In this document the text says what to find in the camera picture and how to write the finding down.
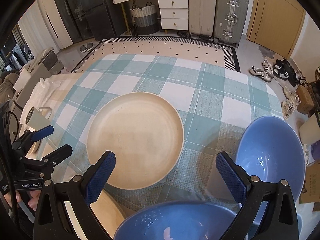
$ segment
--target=beige suitcase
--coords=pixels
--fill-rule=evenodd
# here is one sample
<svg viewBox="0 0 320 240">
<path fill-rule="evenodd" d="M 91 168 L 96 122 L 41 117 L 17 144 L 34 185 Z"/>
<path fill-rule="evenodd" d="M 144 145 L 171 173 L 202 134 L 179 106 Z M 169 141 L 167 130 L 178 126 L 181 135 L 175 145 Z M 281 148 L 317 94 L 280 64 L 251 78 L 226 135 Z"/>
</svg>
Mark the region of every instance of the beige suitcase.
<svg viewBox="0 0 320 240">
<path fill-rule="evenodd" d="M 189 0 L 189 32 L 212 36 L 216 0 Z"/>
</svg>

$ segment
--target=white curtain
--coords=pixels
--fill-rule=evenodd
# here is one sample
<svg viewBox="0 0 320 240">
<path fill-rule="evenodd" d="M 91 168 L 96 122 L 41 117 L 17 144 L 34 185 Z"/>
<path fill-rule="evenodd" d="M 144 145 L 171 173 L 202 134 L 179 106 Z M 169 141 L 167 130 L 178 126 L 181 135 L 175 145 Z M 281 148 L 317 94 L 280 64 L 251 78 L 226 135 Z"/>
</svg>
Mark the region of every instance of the white curtain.
<svg viewBox="0 0 320 240">
<path fill-rule="evenodd" d="M 38 1 L 35 1 L 18 22 L 21 33 L 26 40 L 33 56 L 37 56 L 44 49 L 53 47 L 54 52 L 59 47 L 52 38 L 41 14 Z"/>
</svg>

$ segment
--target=suitcase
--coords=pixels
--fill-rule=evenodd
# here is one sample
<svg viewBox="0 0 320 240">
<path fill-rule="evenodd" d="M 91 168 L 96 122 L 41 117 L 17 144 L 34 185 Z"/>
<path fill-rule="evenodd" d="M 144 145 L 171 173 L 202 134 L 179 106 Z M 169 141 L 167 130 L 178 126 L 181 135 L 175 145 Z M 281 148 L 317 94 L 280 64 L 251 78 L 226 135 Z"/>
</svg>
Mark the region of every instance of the suitcase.
<svg viewBox="0 0 320 240">
<path fill-rule="evenodd" d="M 214 40 L 239 45 L 247 16 L 249 0 L 217 0 Z"/>
<path fill-rule="evenodd" d="M 212 36 L 216 0 L 189 0 L 189 32 Z"/>
</svg>

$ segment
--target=laundry basket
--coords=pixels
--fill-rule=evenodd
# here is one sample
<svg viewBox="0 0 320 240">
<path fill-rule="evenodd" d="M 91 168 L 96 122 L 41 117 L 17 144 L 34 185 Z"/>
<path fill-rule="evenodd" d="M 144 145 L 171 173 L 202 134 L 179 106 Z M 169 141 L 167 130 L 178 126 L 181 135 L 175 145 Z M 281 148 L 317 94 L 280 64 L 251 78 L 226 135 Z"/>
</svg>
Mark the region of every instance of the laundry basket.
<svg viewBox="0 0 320 240">
<path fill-rule="evenodd" d="M 159 30 L 156 5 L 152 3 L 148 5 L 148 3 L 145 7 L 133 5 L 131 9 L 139 35 L 149 35 Z"/>
</svg>

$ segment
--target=metal bolt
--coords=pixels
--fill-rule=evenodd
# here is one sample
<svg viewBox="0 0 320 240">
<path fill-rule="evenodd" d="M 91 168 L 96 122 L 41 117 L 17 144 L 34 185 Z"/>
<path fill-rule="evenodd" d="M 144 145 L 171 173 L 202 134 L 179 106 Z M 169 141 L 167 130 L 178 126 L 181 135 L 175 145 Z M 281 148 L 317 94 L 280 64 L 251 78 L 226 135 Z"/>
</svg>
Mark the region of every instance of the metal bolt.
<svg viewBox="0 0 320 240">
<path fill-rule="evenodd" d="M 73 177 L 73 181 L 74 182 L 78 182 L 79 180 L 81 180 L 81 176 L 80 175 L 76 175 Z"/>
<path fill-rule="evenodd" d="M 250 177 L 250 179 L 251 179 L 252 181 L 254 181 L 254 182 L 258 182 L 258 181 L 259 181 L 259 177 L 256 176 L 256 175 L 252 175 L 252 176 Z"/>
<path fill-rule="evenodd" d="M 51 180 L 49 180 L 49 179 L 44 182 L 45 186 L 49 186 L 50 184 L 51 184 Z"/>
<path fill-rule="evenodd" d="M 285 180 L 285 179 L 281 179 L 281 184 L 283 186 L 287 186 L 288 185 L 288 182 Z"/>
</svg>

